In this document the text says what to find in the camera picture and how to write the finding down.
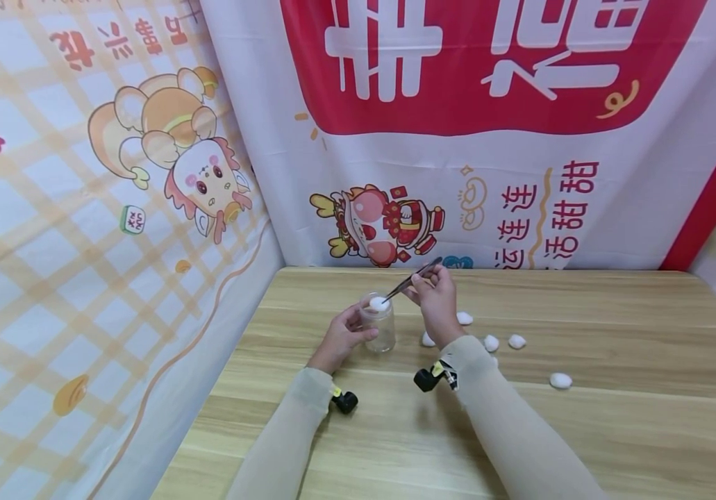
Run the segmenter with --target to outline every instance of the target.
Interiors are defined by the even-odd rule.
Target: clear jar
[[[360,301],[360,319],[363,330],[368,328],[377,328],[378,335],[371,342],[367,342],[366,347],[375,353],[384,353],[394,348],[397,343],[397,334],[394,329],[394,304],[391,300],[385,302],[388,309],[378,311],[369,306],[369,301],[374,297],[382,297],[376,292],[366,294]]]

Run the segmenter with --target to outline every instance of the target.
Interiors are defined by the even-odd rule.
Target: person
[[[604,491],[566,442],[516,392],[477,338],[458,324],[456,285],[436,265],[412,275],[403,293],[420,306],[441,359],[457,372],[454,392],[511,500],[597,500]],[[272,419],[247,453],[228,500],[296,499],[314,434],[327,414],[332,374],[354,347],[372,340],[359,305],[333,318],[310,362],[294,378]]]

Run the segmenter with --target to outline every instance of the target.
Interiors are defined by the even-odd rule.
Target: tweezers
[[[435,267],[437,264],[440,264],[442,260],[443,260],[443,258],[441,258],[441,257],[436,257],[435,259],[432,259],[431,262],[426,263],[423,268],[417,270],[417,272],[411,273],[410,276],[408,276],[407,278],[405,278],[405,280],[403,281],[403,283],[400,283],[399,285],[397,285],[397,287],[396,287],[395,289],[391,290],[391,293],[390,293],[389,295],[386,295],[386,296],[385,296],[385,300],[383,301],[383,304],[385,304],[385,302],[388,302],[388,301],[391,299],[391,297],[393,297],[394,295],[398,294],[400,291],[403,291],[403,290],[405,290],[406,288],[408,288],[408,286],[410,286],[410,284],[413,283],[413,282],[411,281],[411,279],[410,279],[410,277],[411,277],[412,275],[414,275],[414,274],[419,274],[419,275],[421,276],[422,274],[424,274],[424,273],[426,273],[428,270],[430,270],[430,268]]]

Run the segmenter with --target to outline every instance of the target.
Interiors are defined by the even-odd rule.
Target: banner
[[[716,1],[201,3],[291,265],[655,269],[716,169]]]

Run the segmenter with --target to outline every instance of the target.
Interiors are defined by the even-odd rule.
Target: beige sleeve
[[[227,500],[294,500],[310,443],[327,415],[333,378],[305,368],[294,378],[233,480]]]
[[[458,400],[511,500],[606,499],[566,442],[499,373],[477,338],[443,349],[458,374]]]

